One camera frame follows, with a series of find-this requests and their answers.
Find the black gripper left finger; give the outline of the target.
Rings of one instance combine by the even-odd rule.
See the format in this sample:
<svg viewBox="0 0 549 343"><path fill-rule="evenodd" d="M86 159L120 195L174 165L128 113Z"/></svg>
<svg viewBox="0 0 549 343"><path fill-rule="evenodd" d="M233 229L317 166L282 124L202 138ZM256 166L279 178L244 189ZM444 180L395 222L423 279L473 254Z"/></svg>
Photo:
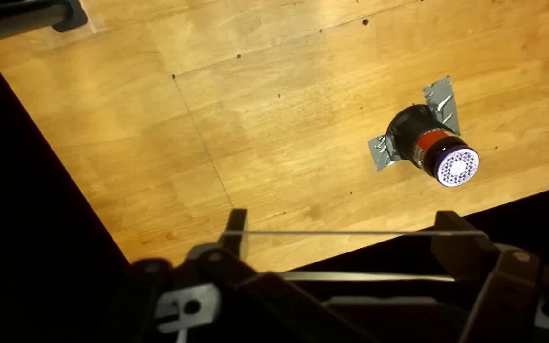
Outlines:
<svg viewBox="0 0 549 343"><path fill-rule="evenodd" d="M174 267L132 264L103 321L103 343L326 343L326 309L275 273L239 258L246 210L233 210L221 239Z"/></svg>

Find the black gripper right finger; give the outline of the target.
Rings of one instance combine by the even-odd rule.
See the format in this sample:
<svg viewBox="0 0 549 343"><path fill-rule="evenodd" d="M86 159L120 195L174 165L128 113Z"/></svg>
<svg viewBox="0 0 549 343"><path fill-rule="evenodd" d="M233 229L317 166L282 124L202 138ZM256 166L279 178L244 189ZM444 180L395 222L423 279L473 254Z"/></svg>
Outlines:
<svg viewBox="0 0 549 343"><path fill-rule="evenodd" d="M549 343L549 266L498 245L456 212L435 216L431 254L471 304L460 343Z"/></svg>

